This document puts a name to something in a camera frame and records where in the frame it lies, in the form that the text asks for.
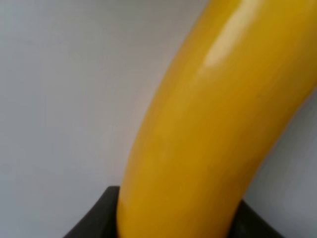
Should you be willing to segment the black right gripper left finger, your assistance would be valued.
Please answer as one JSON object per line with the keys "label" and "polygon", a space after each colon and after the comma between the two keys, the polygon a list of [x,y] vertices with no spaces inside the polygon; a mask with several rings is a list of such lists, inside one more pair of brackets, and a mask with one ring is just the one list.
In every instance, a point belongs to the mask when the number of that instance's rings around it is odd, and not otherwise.
{"label": "black right gripper left finger", "polygon": [[64,238],[117,237],[116,209],[119,186],[109,186],[89,212]]}

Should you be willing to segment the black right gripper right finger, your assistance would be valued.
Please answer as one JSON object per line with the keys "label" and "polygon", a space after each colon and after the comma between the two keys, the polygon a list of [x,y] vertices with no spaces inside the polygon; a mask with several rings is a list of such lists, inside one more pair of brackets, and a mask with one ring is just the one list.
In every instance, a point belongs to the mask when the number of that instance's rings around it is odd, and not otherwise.
{"label": "black right gripper right finger", "polygon": [[229,238],[279,238],[279,233],[242,200],[235,213]]}

